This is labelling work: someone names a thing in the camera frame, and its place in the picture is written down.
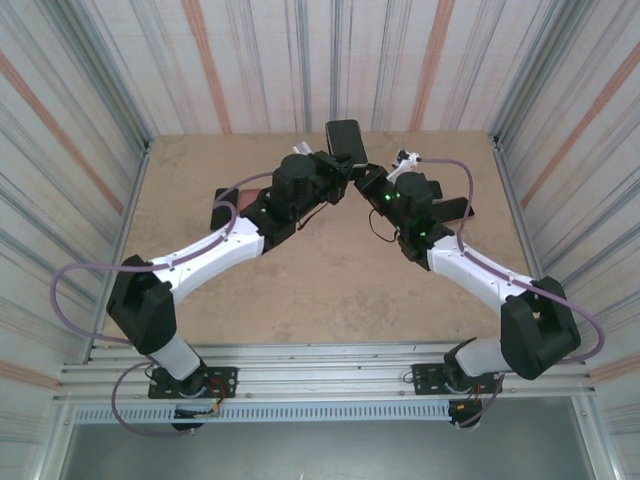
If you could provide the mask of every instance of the metal bracket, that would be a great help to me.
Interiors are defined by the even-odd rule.
[[[416,395],[450,395],[474,393],[479,387],[478,395],[492,394],[498,386],[498,377],[493,373],[486,373],[475,377],[476,383],[466,392],[455,391],[450,385],[444,371],[443,363],[420,363],[411,366],[413,386]]]
[[[151,399],[185,399],[185,398],[234,398],[238,384],[238,369],[235,367],[206,367],[205,385],[195,396],[185,397],[180,393],[180,382],[174,379],[164,368],[156,368],[151,373],[149,398]],[[220,391],[220,382],[224,392]]]

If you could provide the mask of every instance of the black phone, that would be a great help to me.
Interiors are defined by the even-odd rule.
[[[324,129],[329,154],[334,157],[350,156],[354,160],[354,171],[361,169],[364,173],[369,160],[362,143],[360,124],[356,120],[333,120],[327,122]]]
[[[217,200],[220,195],[226,192],[226,188],[218,188],[215,193],[215,199]],[[225,202],[231,203],[234,207],[238,206],[238,197],[240,196],[240,191],[235,188],[229,194],[224,197]],[[231,211],[226,207],[218,207],[214,208],[211,212],[211,222],[209,223],[209,228],[211,231],[218,230],[219,228],[224,227],[227,223],[231,221]]]
[[[455,222],[456,220],[462,220],[468,202],[465,197],[452,198],[444,202],[434,203],[431,209],[434,217],[440,223]],[[471,207],[469,209],[469,217],[473,217],[475,214],[473,207]]]

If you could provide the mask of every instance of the wooden table surface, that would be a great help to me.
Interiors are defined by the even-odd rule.
[[[369,161],[390,169],[401,148],[462,160],[473,172],[476,217],[465,240],[503,265],[527,272],[491,148],[482,132],[364,134]],[[153,144],[125,248],[144,259],[178,250],[209,232],[217,188],[273,170],[323,134],[165,136]],[[424,165],[445,199],[467,195],[464,172]],[[269,185],[269,179],[255,187]],[[304,230],[268,254],[238,265],[177,307],[178,328],[194,344],[461,340],[495,335],[499,319],[447,278],[408,262],[397,244],[373,235],[370,206],[351,186]],[[374,215],[386,235],[391,227]],[[119,333],[111,319],[105,332]]]

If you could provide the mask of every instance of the orange stripe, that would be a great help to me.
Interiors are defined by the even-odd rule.
[[[189,21],[191,34],[195,38],[196,45],[198,46],[198,52],[200,53],[204,73],[207,77],[207,84],[209,85],[213,105],[218,113],[218,120],[222,127],[222,133],[231,133],[229,112],[227,111],[227,105],[224,101],[224,94],[222,93],[222,84],[220,83],[220,77],[218,76],[218,69],[216,68],[216,64],[213,60],[213,54],[211,53],[211,47],[209,46],[207,26],[204,23],[202,7],[198,0],[182,0],[182,8],[184,9],[184,13]]]
[[[60,145],[64,147],[67,153],[73,158],[82,171],[89,177],[89,180],[100,190],[107,201],[118,213],[122,213],[123,206],[118,197],[109,189],[107,184],[100,178],[98,173],[93,169],[89,161],[84,157],[80,149],[73,143],[71,137],[62,129],[60,124],[51,115],[51,112],[38,100],[33,90],[29,88],[22,76],[18,73],[9,59],[4,53],[0,52],[0,71],[9,80],[13,88],[22,96],[29,104],[33,111],[40,117],[42,123],[49,129],[53,136],[58,140]]]
[[[440,56],[444,48],[444,41],[447,38],[449,21],[451,20],[455,3],[455,0],[439,0],[438,2],[436,16],[431,26],[431,33],[429,33],[427,51],[422,61],[420,84],[418,85],[416,101],[413,105],[413,113],[411,114],[411,122],[409,123],[409,130],[412,132],[418,131],[422,127],[424,111],[427,108],[427,103],[431,96],[431,88],[433,87],[438,65],[440,64]]]
[[[594,383],[603,383],[614,380],[623,375],[640,372],[640,353],[628,355],[620,360],[595,368],[591,371],[591,380]]]
[[[542,184],[549,178],[549,176],[553,173],[553,171],[558,167],[560,162],[564,160],[567,156],[567,153],[573,148],[575,143],[578,141],[580,136],[584,133],[587,127],[591,124],[593,119],[602,111],[602,109],[609,103],[611,97],[615,95],[615,93],[620,89],[625,80],[631,75],[631,72],[636,68],[636,66],[640,63],[640,42],[635,46],[635,48],[631,51],[631,53],[625,58],[622,65],[618,67],[616,73],[609,79],[607,84],[604,86],[598,98],[595,99],[589,111],[585,114],[585,116],[580,120],[580,123],[576,125],[571,134],[564,141],[560,149],[553,156],[549,164],[544,168],[538,179],[535,181],[531,190],[527,192],[527,194],[522,198],[522,206],[527,208],[527,205],[531,202],[531,199],[536,194]]]
[[[35,387],[47,388],[49,390],[56,390],[58,388],[58,380],[56,378],[19,367],[18,365],[3,360],[0,360],[0,377],[15,382],[27,383]]]

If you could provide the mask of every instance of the white wall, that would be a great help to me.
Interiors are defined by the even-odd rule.
[[[73,2],[154,134],[487,130],[561,3]]]
[[[592,2],[508,168],[545,273],[607,332],[587,362],[627,478],[640,478],[640,2]],[[582,323],[583,342],[595,343]]]
[[[66,263],[111,261],[140,149],[111,117],[42,3],[0,7],[0,477],[25,472],[42,440],[64,362],[84,342],[48,299]],[[102,274],[60,288],[62,306],[92,328]]]

